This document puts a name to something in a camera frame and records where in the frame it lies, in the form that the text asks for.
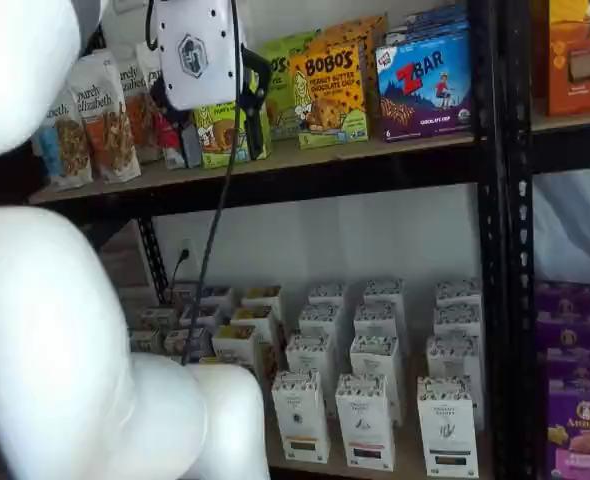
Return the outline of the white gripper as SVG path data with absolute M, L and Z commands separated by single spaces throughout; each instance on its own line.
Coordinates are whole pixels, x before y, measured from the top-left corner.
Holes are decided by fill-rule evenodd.
M 150 96 L 166 168 L 191 169 L 202 164 L 194 117 L 188 110 L 232 102 L 240 90 L 248 155 L 257 160 L 264 150 L 260 112 L 269 90 L 271 64 L 241 46 L 245 33 L 234 18 L 233 3 L 158 1 L 155 15 L 163 79 L 153 82 Z

